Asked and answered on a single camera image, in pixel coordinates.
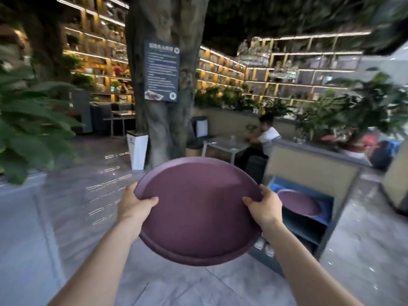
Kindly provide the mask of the person's left hand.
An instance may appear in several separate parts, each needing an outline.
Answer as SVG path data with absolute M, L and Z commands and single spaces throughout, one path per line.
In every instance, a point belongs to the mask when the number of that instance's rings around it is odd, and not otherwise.
M 134 194 L 137 185 L 138 182 L 136 181 L 126 187 L 118 204 L 117 219 L 118 221 L 129 221 L 133 227 L 140 231 L 149 214 L 140 214 L 138 211 L 140 199 Z

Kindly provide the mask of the person's right hand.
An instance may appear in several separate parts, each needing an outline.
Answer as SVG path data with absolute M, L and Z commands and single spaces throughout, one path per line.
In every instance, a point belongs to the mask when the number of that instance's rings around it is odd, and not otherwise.
M 251 215 L 264 235 L 271 235 L 278 227 L 283 227 L 282 202 L 278 195 L 264 185 L 260 185 L 263 199 L 262 215 Z

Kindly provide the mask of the large purple round tray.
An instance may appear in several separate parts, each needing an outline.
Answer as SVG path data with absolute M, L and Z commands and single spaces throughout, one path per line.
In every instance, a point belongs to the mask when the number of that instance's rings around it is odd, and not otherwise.
M 136 186 L 140 200 L 158 197 L 140 239 L 160 257 L 214 266 L 246 253 L 261 236 L 243 197 L 262 201 L 259 185 L 236 166 L 208 157 L 168 161 Z

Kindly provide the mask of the person's left forearm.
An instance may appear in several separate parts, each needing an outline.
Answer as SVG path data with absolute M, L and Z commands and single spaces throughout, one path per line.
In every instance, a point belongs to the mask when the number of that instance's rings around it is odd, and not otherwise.
M 117 221 L 47 306 L 114 306 L 131 245 L 141 226 L 142 221 L 135 217 Z

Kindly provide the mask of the person's right forearm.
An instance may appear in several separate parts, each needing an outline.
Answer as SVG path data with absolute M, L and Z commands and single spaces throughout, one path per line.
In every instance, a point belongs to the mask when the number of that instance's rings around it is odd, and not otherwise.
M 364 306 L 320 265 L 282 222 L 272 219 L 261 228 L 297 306 Z

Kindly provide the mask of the small purple round tray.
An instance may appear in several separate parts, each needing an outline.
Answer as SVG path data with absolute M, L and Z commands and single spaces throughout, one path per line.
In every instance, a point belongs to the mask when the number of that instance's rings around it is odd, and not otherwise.
M 299 215 L 314 217 L 320 215 L 322 209 L 312 197 L 297 190 L 281 189 L 277 195 L 283 207 Z

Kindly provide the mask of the white floor bin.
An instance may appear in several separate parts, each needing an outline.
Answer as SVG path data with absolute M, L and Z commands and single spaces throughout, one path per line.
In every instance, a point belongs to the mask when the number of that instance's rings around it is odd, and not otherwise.
M 145 132 L 131 130 L 126 132 L 132 170 L 144 170 L 149 135 Z

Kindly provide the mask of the glass top table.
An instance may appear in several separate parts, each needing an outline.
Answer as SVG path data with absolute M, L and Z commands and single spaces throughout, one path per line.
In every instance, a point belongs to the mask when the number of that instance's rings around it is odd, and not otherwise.
M 234 135 L 227 139 L 224 137 L 214 137 L 203 142 L 203 148 L 201 157 L 206 157 L 208 147 L 212 147 L 231 155 L 230 164 L 235 163 L 235 157 L 238 153 L 245 151 L 249 148 L 250 144 L 241 140 L 238 140 Z

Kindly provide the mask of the grey beige service cabinet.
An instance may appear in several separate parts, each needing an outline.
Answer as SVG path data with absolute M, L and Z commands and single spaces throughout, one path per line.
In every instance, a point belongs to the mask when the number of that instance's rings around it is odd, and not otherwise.
M 296 214 L 283 207 L 283 223 L 319 261 L 361 174 L 371 164 L 366 157 L 298 144 L 273 141 L 268 159 L 252 157 L 247 173 L 277 193 L 281 189 L 300 191 L 321 207 L 318 216 Z

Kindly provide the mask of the black chair with white sheet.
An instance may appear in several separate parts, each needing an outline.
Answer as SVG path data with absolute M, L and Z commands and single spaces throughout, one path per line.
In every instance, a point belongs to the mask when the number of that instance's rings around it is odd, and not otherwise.
M 212 137 L 208 135 L 208 118 L 206 116 L 197 116 L 191 118 L 191 129 L 193 136 L 188 138 L 186 148 L 192 150 L 202 149 L 204 142 Z

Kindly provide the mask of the dark dining table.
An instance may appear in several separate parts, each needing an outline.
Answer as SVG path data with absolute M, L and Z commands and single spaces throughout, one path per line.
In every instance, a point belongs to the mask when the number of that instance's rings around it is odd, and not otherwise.
M 128 111 L 112 111 L 113 120 L 120 120 L 122 123 L 122 136 L 125 137 L 126 129 L 125 129 L 125 120 L 126 119 L 133 119 L 135 117 L 134 110 Z

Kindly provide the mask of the dark booth sofa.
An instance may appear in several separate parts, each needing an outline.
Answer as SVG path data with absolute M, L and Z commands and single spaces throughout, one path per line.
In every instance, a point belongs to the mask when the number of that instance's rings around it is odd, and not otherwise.
M 93 132 L 98 135 L 108 135 L 110 137 L 122 137 L 122 123 L 120 120 L 113 120 L 112 111 L 134 111 L 133 103 L 116 102 L 91 102 L 91 123 Z M 125 120 L 127 131 L 136 129 L 135 117 Z

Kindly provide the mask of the row of green hedge plants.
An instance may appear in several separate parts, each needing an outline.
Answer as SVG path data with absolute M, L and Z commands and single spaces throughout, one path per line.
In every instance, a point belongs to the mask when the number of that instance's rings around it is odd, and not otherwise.
M 279 99 L 257 100 L 244 95 L 240 89 L 233 87 L 213 86 L 196 90 L 194 104 L 199 108 L 222 108 L 235 111 L 251 112 L 258 115 L 272 113 L 274 117 L 283 118 L 292 115 L 293 107 Z

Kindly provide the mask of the dark blue sign board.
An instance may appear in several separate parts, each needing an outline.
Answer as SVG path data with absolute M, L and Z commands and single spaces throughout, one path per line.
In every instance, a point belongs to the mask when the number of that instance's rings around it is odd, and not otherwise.
M 144 41 L 144 99 L 158 102 L 178 101 L 180 48 Z

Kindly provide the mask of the lit golden display shelving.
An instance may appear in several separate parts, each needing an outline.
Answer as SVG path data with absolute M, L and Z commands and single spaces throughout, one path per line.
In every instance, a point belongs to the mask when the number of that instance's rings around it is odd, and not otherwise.
M 126 0 L 56 0 L 69 15 L 62 27 L 73 84 L 96 102 L 132 103 L 125 40 Z
M 328 91 L 342 93 L 346 88 L 333 80 L 358 69 L 364 56 L 361 43 L 371 32 L 261 37 L 273 49 L 268 67 L 244 66 L 235 61 L 237 52 L 228 56 L 201 45 L 196 90 L 233 87 L 253 99 L 279 99 L 290 105 L 316 101 Z

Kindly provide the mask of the potted green bush plant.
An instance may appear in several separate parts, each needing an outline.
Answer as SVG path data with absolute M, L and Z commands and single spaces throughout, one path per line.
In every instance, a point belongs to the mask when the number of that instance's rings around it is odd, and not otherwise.
M 378 147 L 380 135 L 408 138 L 408 84 L 384 72 L 371 80 L 336 78 L 344 93 L 327 92 L 297 116 L 297 136 L 330 149 L 362 157 Z

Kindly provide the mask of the large green leafy plant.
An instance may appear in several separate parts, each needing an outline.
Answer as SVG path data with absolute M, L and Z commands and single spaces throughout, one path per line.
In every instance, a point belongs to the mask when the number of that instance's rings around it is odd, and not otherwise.
M 72 128 L 82 124 L 61 110 L 70 106 L 62 95 L 77 88 L 38 81 L 14 53 L 11 45 L 0 45 L 0 175 L 22 185 L 30 173 L 50 172 L 56 161 L 77 157 Z

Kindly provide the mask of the large tree trunk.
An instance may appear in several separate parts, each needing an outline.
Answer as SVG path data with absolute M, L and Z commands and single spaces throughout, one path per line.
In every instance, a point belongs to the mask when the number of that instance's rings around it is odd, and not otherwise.
M 196 69 L 210 0 L 129 0 L 125 22 L 137 126 L 148 168 L 185 156 L 193 137 Z

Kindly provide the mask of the crystal chandelier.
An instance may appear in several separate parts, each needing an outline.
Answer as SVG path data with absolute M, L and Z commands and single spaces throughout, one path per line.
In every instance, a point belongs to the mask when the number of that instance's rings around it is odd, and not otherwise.
M 253 37 L 250 42 L 242 41 L 237 49 L 235 61 L 248 67 L 268 67 L 273 49 L 261 37 Z

